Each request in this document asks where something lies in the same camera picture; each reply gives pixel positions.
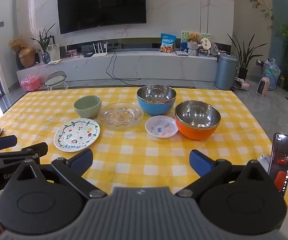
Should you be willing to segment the blue steel bowl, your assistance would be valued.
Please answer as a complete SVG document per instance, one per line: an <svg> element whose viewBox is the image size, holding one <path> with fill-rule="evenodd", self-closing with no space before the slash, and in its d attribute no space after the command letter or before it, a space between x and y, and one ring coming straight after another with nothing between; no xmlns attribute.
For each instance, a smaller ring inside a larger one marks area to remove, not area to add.
<svg viewBox="0 0 288 240"><path fill-rule="evenodd" d="M163 115L174 105L177 93L165 85L145 85L137 90L138 103L142 110L150 116Z"/></svg>

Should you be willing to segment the blue snack bag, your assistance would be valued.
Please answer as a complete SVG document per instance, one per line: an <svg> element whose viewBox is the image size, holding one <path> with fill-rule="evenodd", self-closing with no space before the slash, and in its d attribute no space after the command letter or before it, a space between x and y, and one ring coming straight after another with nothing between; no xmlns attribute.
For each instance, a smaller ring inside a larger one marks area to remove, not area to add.
<svg viewBox="0 0 288 240"><path fill-rule="evenodd" d="M171 34L161 34L160 52L171 53L177 37Z"/></svg>

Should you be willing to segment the green ceramic bowl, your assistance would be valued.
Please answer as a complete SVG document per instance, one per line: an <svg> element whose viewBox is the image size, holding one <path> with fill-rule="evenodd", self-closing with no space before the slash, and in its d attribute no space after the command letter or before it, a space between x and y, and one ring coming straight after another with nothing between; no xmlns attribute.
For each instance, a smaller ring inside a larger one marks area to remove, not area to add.
<svg viewBox="0 0 288 240"><path fill-rule="evenodd" d="M96 95L84 96L79 98L73 104L73 107L81 118L94 119L101 110L102 100Z"/></svg>

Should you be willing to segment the small pink heater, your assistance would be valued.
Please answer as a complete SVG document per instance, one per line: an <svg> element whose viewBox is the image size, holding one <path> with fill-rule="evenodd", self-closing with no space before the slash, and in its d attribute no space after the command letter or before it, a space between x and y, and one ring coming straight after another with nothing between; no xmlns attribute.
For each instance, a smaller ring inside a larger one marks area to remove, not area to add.
<svg viewBox="0 0 288 240"><path fill-rule="evenodd" d="M270 81L268 77L262 77L259 84L258 84L258 88L257 88L257 94L259 94L260 96L265 96L268 88L270 85Z"/></svg>

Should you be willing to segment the white fruity painted plate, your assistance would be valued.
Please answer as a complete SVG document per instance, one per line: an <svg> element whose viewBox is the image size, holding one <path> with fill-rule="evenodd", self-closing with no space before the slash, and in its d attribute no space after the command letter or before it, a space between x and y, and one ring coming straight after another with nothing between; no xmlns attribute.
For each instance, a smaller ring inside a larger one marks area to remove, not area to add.
<svg viewBox="0 0 288 240"><path fill-rule="evenodd" d="M99 124L87 118L77 118L63 124L55 132L53 143L63 152L78 152L88 148L100 135Z"/></svg>

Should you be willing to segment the small white patterned dish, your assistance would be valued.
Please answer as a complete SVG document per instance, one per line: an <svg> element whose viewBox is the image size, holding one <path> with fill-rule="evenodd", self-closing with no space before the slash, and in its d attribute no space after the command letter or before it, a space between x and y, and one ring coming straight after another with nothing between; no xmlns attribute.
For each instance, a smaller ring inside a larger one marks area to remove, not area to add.
<svg viewBox="0 0 288 240"><path fill-rule="evenodd" d="M168 139L177 132L175 120L169 116L157 115L149 118L145 123L147 133L158 139Z"/></svg>

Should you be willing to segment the brown round vase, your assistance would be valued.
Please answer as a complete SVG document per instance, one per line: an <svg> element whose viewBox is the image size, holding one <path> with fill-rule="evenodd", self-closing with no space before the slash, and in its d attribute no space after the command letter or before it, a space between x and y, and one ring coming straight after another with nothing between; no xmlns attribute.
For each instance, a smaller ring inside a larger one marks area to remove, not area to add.
<svg viewBox="0 0 288 240"><path fill-rule="evenodd" d="M33 47L25 47L19 52L19 59L25 68L30 68L35 64L35 49Z"/></svg>

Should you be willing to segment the clear glass patterned plate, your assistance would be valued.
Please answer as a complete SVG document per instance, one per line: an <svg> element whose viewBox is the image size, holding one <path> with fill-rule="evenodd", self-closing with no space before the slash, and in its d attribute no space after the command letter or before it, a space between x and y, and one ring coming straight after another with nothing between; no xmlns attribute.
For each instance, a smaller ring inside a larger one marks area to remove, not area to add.
<svg viewBox="0 0 288 240"><path fill-rule="evenodd" d="M108 129L127 129L141 122L143 110L135 103L116 102L103 107L97 118Z"/></svg>

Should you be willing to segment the brown teddy bear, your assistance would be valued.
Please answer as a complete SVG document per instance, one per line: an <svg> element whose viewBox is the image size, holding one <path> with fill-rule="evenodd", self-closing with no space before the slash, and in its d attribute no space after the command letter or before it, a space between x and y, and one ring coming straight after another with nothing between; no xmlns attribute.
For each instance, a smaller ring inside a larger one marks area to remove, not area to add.
<svg viewBox="0 0 288 240"><path fill-rule="evenodd" d="M199 44L200 43L200 36L198 33L196 32L189 32L188 35L188 43L196 43Z"/></svg>

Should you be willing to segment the black wall television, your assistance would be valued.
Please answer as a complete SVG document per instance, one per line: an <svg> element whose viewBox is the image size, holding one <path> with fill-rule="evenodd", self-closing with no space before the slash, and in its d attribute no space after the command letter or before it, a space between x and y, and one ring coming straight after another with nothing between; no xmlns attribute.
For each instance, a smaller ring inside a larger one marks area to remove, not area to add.
<svg viewBox="0 0 288 240"><path fill-rule="evenodd" d="M57 0L60 33L147 22L146 0Z"/></svg>

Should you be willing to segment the white wifi router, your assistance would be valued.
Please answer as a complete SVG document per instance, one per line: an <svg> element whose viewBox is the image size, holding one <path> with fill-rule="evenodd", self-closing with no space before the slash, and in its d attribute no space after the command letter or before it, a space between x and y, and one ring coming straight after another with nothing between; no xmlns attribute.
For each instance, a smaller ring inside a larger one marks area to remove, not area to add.
<svg viewBox="0 0 288 240"><path fill-rule="evenodd" d="M92 57L105 57L108 55L108 43L102 44L98 42L97 45L93 44L94 53Z"/></svg>

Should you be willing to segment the blue water jug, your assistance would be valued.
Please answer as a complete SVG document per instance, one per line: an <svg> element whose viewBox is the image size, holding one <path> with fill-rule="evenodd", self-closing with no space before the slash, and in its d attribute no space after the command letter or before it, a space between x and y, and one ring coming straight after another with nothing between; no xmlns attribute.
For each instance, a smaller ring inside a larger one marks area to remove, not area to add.
<svg viewBox="0 0 288 240"><path fill-rule="evenodd" d="M280 74L281 70L275 59L269 59L264 62L262 68L262 76L269 79L268 90L275 90L277 88L277 82Z"/></svg>

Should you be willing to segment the white tv console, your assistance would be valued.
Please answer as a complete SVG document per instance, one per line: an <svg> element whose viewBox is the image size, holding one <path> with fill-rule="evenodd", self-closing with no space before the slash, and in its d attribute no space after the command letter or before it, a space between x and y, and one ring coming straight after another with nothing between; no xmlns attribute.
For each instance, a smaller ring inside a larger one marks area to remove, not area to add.
<svg viewBox="0 0 288 240"><path fill-rule="evenodd" d="M36 64L17 71L19 81L28 75L48 76L64 71L67 81L118 79L165 79L215 82L218 63L214 57L178 56L159 51L116 51L105 57L65 58L57 64Z"/></svg>

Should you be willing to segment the blue vase with plant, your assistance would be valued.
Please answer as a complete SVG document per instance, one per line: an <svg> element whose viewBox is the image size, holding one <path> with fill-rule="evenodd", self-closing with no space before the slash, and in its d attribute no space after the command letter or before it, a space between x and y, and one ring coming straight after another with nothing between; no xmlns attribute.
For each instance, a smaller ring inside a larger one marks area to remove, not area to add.
<svg viewBox="0 0 288 240"><path fill-rule="evenodd" d="M50 44L51 39L53 39L53 35L49 34L49 31L53 28L53 26L55 26L55 24L51 25L51 27L49 27L49 29L47 29L46 27L43 29L43 31L39 31L39 35L38 38L32 38L32 40L37 41L38 44L40 45L43 53L42 53L42 61L44 62L44 64L48 64L51 61L51 56L49 54L49 52L47 51L47 48Z"/></svg>

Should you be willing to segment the orange steel bowl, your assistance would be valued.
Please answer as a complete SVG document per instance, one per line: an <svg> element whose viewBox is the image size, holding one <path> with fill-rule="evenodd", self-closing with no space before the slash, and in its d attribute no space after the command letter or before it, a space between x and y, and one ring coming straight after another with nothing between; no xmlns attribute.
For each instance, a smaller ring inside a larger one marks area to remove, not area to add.
<svg viewBox="0 0 288 240"><path fill-rule="evenodd" d="M212 105L196 100L179 103L174 110L179 132L191 140L204 140L213 135L221 114Z"/></svg>

